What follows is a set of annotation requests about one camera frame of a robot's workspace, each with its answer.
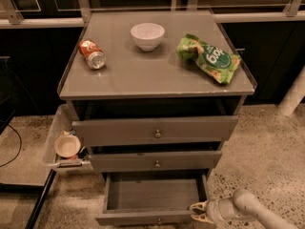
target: concrete floor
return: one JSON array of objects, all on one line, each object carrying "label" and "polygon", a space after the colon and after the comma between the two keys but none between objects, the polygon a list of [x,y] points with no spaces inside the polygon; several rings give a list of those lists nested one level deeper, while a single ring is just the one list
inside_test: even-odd
[{"label": "concrete floor", "polygon": [[[22,136],[22,150],[14,162],[0,168],[0,182],[44,184],[49,171],[42,164],[43,147],[52,119],[13,119],[11,126]],[[299,105],[289,117],[280,114],[275,105],[243,106],[234,133],[208,180],[211,198],[225,198],[237,188],[246,188],[269,209],[301,228],[305,224],[304,144],[305,105]],[[0,135],[1,163],[14,157],[18,145],[17,135],[7,128]],[[96,174],[56,176],[35,228],[112,228],[101,227],[94,219],[103,205],[102,184]],[[0,228],[24,228],[34,203],[34,197],[0,194]],[[193,222],[159,228],[263,227],[257,221],[229,220],[217,225]]]}]

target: small cup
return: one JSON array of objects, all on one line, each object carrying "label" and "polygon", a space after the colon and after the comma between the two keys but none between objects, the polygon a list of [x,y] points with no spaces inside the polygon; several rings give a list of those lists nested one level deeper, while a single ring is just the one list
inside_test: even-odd
[{"label": "small cup", "polygon": [[61,157],[72,157],[78,154],[80,146],[76,135],[61,135],[56,139],[54,149]]}]

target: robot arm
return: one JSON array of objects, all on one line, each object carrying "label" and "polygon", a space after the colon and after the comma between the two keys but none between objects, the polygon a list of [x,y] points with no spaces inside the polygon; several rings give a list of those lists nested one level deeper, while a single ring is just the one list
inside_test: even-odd
[{"label": "robot arm", "polygon": [[245,189],[238,189],[231,198],[207,200],[190,206],[191,217],[201,222],[218,223],[225,219],[258,220],[267,229],[297,229],[293,224],[268,210]]}]

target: black cabinet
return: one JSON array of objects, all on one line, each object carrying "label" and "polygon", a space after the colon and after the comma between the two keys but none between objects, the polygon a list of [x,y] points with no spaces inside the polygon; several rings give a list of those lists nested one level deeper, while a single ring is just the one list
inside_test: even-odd
[{"label": "black cabinet", "polygon": [[279,103],[305,64],[305,22],[223,24],[257,81],[246,103]]},{"label": "black cabinet", "polygon": [[82,28],[0,30],[0,92],[16,115],[53,115],[62,103],[57,86]]}]

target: chip bag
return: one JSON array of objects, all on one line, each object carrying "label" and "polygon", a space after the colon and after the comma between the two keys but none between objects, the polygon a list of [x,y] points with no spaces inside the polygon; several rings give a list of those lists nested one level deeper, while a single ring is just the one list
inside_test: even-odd
[{"label": "chip bag", "polygon": [[220,84],[229,84],[240,64],[240,56],[209,45],[192,34],[183,37],[177,47],[182,60],[191,59]]}]

